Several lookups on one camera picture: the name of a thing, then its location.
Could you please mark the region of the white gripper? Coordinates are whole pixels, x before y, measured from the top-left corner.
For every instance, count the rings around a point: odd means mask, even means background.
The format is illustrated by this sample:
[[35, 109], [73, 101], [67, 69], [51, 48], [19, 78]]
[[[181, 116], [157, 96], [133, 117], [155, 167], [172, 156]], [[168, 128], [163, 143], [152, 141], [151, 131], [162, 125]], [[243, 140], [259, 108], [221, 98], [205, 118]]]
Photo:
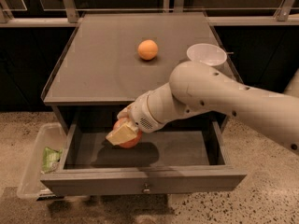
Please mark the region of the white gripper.
[[[158, 122], [150, 113], [148, 99], [151, 94], [152, 91], [148, 91], [139, 96], [118, 113], [117, 119], [129, 117], [143, 133], [153, 133], [161, 130], [164, 125]], [[139, 137], [139, 130], [135, 125], [128, 121], [117, 121], [113, 130], [107, 134], [106, 140], [113, 146], [136, 141]]]

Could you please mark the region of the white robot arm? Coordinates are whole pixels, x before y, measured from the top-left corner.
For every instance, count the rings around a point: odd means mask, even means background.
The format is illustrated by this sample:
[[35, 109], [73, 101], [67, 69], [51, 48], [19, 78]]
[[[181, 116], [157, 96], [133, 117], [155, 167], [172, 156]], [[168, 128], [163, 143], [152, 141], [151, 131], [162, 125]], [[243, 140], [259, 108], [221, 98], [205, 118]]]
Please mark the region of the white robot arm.
[[299, 151], [299, 99], [239, 83], [217, 69], [184, 62], [169, 81], [125, 107], [106, 136], [114, 146], [136, 144], [142, 133], [209, 111], [233, 117], [293, 153]]

